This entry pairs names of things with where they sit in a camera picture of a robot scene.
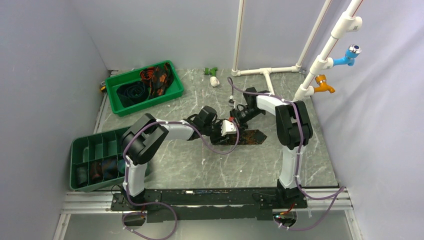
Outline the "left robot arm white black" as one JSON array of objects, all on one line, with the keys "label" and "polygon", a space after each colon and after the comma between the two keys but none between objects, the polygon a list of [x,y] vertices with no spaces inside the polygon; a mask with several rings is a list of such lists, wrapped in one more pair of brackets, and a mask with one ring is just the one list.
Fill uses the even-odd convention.
[{"label": "left robot arm white black", "polygon": [[216,110],[210,106],[204,106],[199,113],[182,120],[161,120],[150,113],[144,114],[120,140],[124,160],[124,204],[131,210],[143,205],[148,163],[163,142],[201,139],[206,147],[212,149],[213,145],[224,143],[230,137],[235,137],[233,146],[236,147],[241,130],[235,120],[219,119]]}]

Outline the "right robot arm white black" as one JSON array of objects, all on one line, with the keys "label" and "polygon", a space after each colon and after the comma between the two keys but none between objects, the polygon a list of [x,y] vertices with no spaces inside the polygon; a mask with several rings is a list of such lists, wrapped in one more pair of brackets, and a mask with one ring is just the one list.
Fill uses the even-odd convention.
[{"label": "right robot arm white black", "polygon": [[275,117],[276,135],[282,145],[283,159],[277,181],[276,203],[289,207],[295,198],[303,198],[300,190],[300,166],[304,148],[313,136],[313,128],[303,101],[287,101],[269,91],[257,92],[254,87],[243,91],[246,104],[242,109],[233,107],[230,117],[237,127],[247,129],[247,122],[259,114],[270,113]]}]

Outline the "brown patterned necktie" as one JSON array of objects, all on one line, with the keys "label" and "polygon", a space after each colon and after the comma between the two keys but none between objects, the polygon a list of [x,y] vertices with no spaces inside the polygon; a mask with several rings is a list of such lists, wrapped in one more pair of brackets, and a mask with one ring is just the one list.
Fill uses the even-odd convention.
[{"label": "brown patterned necktie", "polygon": [[[239,134],[238,145],[261,145],[267,139],[267,135],[258,129],[243,130]],[[230,146],[235,145],[237,140],[237,134],[228,134],[224,140],[219,143],[220,145]]]}]

